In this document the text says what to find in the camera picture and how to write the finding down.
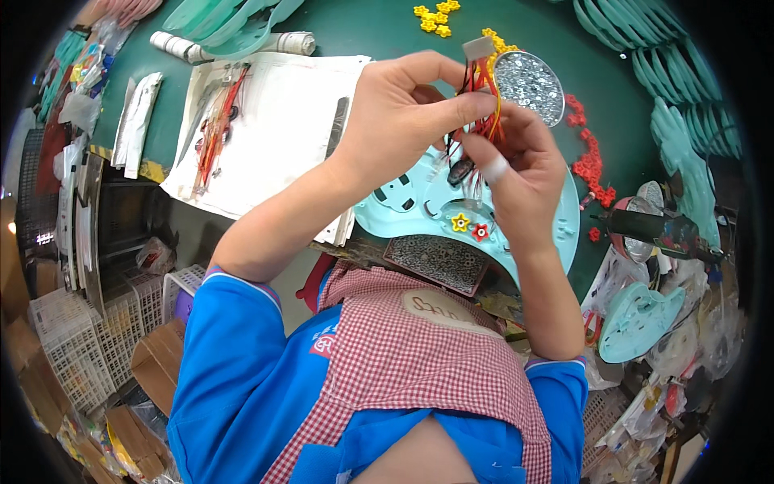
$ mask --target red checkered apron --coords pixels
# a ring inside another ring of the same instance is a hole
[[[503,420],[522,435],[528,484],[551,480],[543,413],[502,328],[454,294],[381,267],[339,262],[320,308],[344,301],[320,398],[261,482],[288,482],[305,444],[335,446],[352,414],[439,408]]]

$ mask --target finger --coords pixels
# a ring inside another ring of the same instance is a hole
[[[531,109],[522,108],[511,102],[503,102],[500,116],[505,137],[513,149],[518,151],[531,149],[541,153],[553,153],[558,150],[551,131],[540,116]]]
[[[491,94],[466,92],[452,99],[414,107],[420,113],[417,117],[420,122],[427,122],[430,132],[440,138],[495,112],[497,98]]]
[[[427,84],[416,86],[411,93],[411,97],[414,98],[414,101],[416,101],[417,104],[421,105],[428,105],[446,99],[446,96],[441,94],[434,86],[429,86]]]
[[[462,87],[465,66],[434,50],[412,53],[393,61],[403,76],[397,80],[411,92],[418,84],[430,84],[441,79],[455,90]]]
[[[462,135],[462,147],[473,160],[476,168],[481,171],[481,175],[487,180],[492,190],[500,190],[504,180],[512,179],[512,177],[506,176],[509,171],[513,171],[510,164],[484,136],[466,133]]]

